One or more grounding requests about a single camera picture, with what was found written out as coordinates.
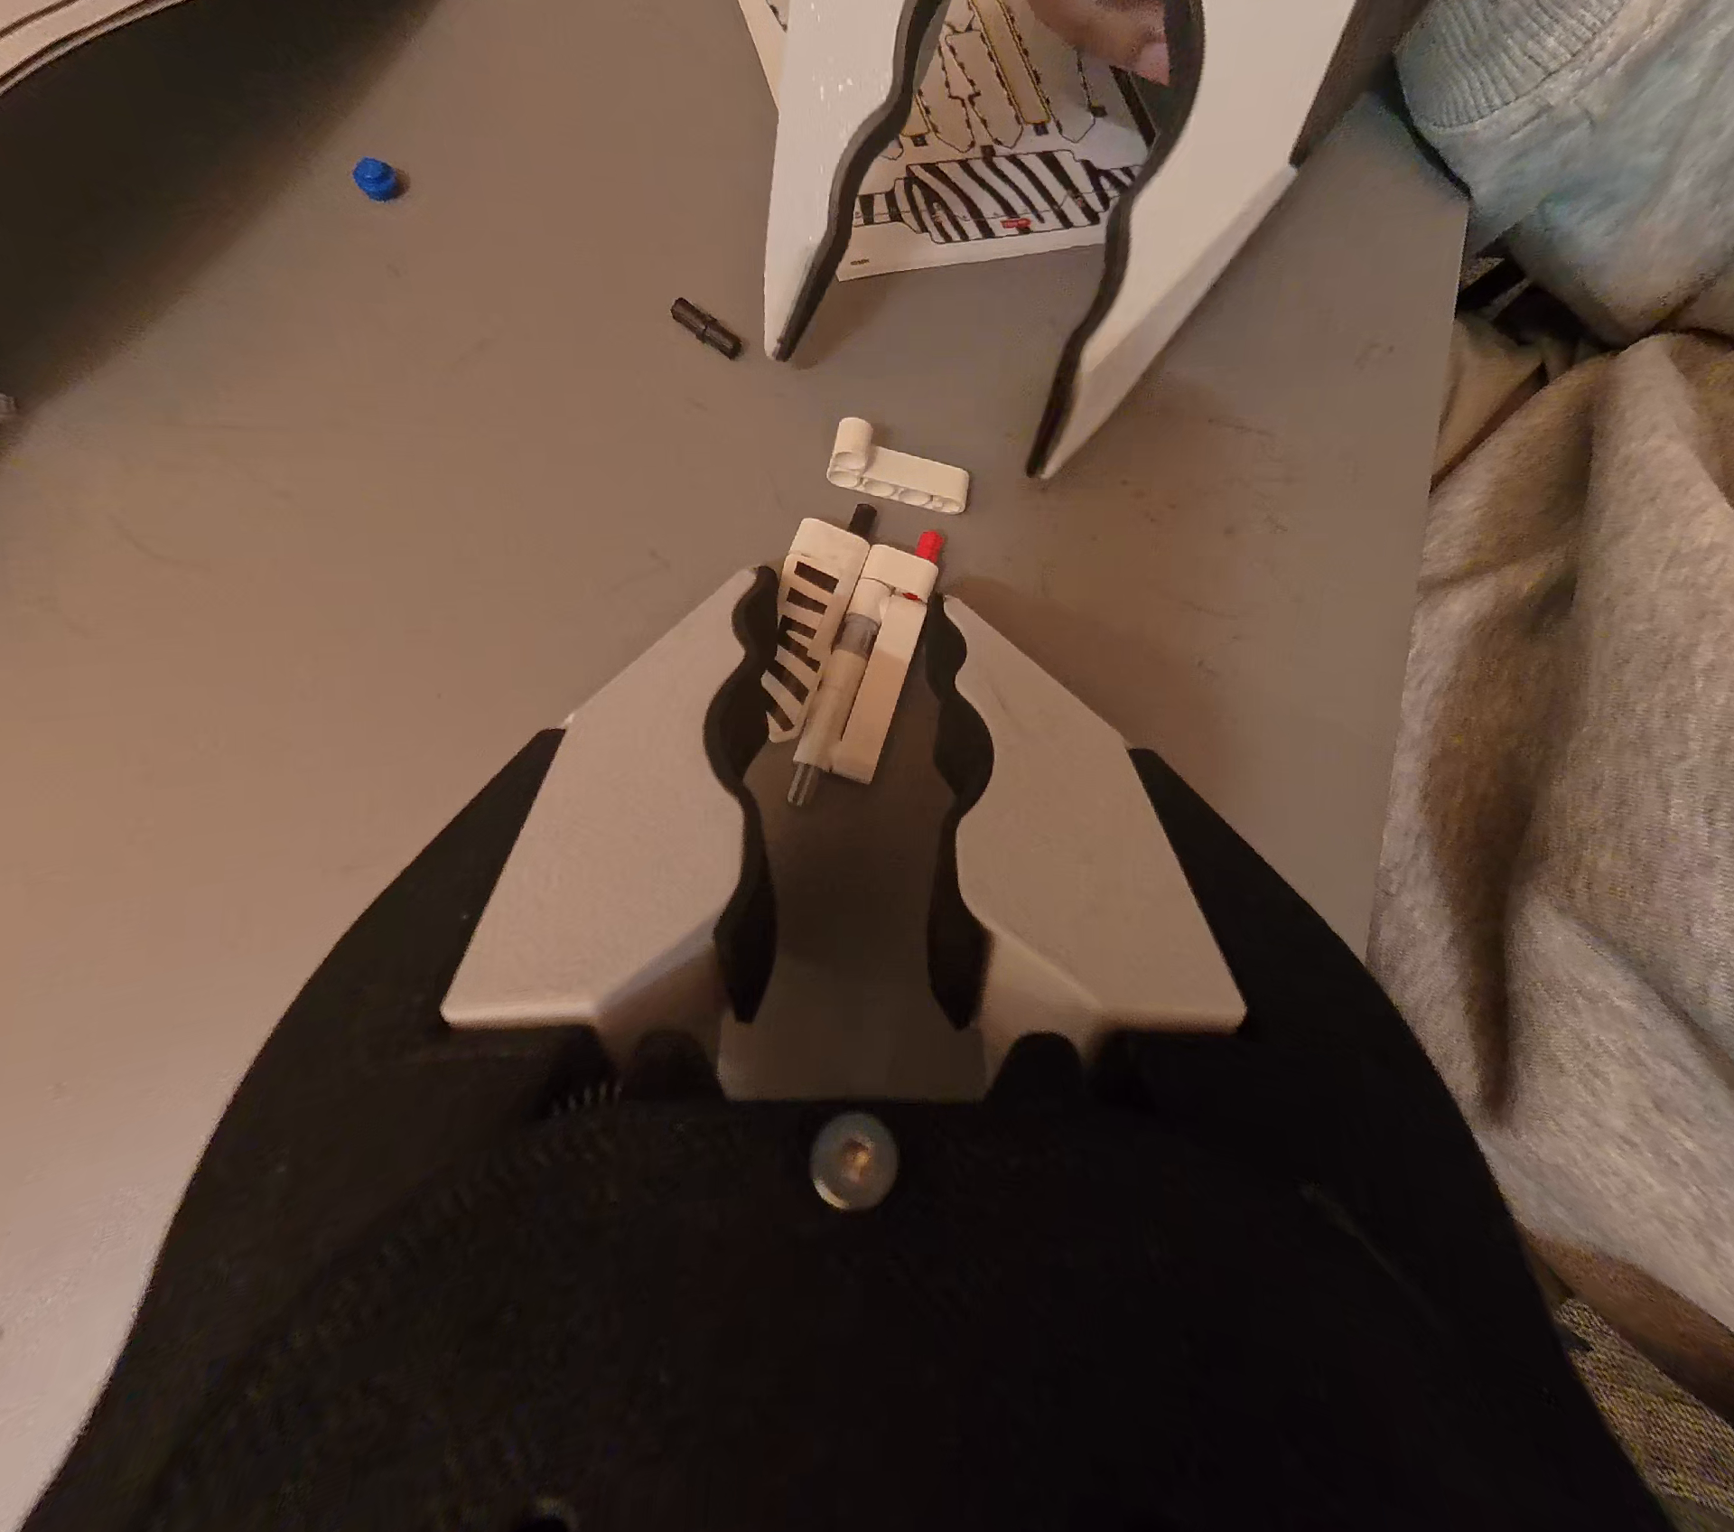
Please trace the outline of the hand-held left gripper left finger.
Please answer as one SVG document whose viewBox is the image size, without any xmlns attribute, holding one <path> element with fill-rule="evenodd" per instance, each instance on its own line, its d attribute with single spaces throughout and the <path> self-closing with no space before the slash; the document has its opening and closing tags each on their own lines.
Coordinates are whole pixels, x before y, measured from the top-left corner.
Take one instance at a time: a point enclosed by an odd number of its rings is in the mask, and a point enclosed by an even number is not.
<svg viewBox="0 0 1734 1532">
<path fill-rule="evenodd" d="M 655 1033 L 717 1058 L 769 986 L 775 901 L 746 773 L 767 744 L 775 570 L 746 567 L 560 726 L 442 998 L 457 1031 Z"/>
</svg>

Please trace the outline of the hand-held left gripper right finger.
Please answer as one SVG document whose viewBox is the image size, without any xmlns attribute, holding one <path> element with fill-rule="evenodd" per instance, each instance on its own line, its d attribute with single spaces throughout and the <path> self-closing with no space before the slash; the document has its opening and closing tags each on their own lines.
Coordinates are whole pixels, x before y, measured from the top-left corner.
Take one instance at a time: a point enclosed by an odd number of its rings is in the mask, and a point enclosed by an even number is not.
<svg viewBox="0 0 1734 1532">
<path fill-rule="evenodd" d="M 930 633 L 946 1022 L 986 1072 L 1031 1036 L 1094 1062 L 1121 1035 L 1237 1031 L 1246 1000 L 1118 729 L 962 597 Z"/>
</svg>

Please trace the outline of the white striped lego assembly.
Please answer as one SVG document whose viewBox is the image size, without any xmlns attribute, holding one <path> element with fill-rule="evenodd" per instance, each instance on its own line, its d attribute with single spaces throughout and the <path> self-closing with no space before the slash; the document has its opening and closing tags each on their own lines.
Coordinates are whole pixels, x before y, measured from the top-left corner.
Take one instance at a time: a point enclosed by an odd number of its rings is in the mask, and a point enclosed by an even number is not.
<svg viewBox="0 0 1734 1532">
<path fill-rule="evenodd" d="M 856 502 L 847 523 L 802 520 L 782 563 L 762 689 L 769 740 L 791 744 L 796 809 L 823 780 L 872 783 L 925 630 L 932 599 L 861 581 L 874 543 L 878 507 Z"/>
</svg>

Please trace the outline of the white lego connector red pin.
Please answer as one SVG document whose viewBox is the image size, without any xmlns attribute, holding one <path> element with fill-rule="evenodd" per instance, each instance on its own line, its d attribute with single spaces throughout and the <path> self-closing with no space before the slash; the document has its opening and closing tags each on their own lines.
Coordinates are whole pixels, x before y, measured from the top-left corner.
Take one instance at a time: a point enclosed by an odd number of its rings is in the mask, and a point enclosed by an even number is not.
<svg viewBox="0 0 1734 1532">
<path fill-rule="evenodd" d="M 885 588 L 887 599 L 901 597 L 925 606 L 939 583 L 944 541 L 943 531 L 926 529 L 912 549 L 874 543 L 865 556 L 861 581 Z"/>
</svg>

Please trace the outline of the white L-shaped lego beam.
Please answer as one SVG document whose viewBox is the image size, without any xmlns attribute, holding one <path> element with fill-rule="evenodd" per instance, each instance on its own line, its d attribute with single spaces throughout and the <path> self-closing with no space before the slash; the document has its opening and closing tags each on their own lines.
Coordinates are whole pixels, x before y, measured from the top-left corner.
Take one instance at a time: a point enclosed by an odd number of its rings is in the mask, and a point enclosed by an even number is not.
<svg viewBox="0 0 1734 1532">
<path fill-rule="evenodd" d="M 959 516 L 970 502 L 970 473 L 953 462 L 926 458 L 878 440 L 874 426 L 845 415 L 834 429 L 825 478 L 874 502 L 897 502 L 941 516 Z"/>
</svg>

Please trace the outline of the zebra striped sticker sheet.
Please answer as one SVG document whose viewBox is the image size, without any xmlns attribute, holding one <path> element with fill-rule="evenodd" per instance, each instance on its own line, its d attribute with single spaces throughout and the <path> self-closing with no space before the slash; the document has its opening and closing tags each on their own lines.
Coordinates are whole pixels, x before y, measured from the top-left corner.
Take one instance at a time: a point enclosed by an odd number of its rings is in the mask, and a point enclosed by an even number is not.
<svg viewBox="0 0 1734 1532">
<path fill-rule="evenodd" d="M 789 0 L 737 0 L 771 91 Z M 854 198 L 841 281 L 1098 245 L 1150 148 L 1116 73 L 1028 0 L 950 0 L 896 138 Z"/>
</svg>

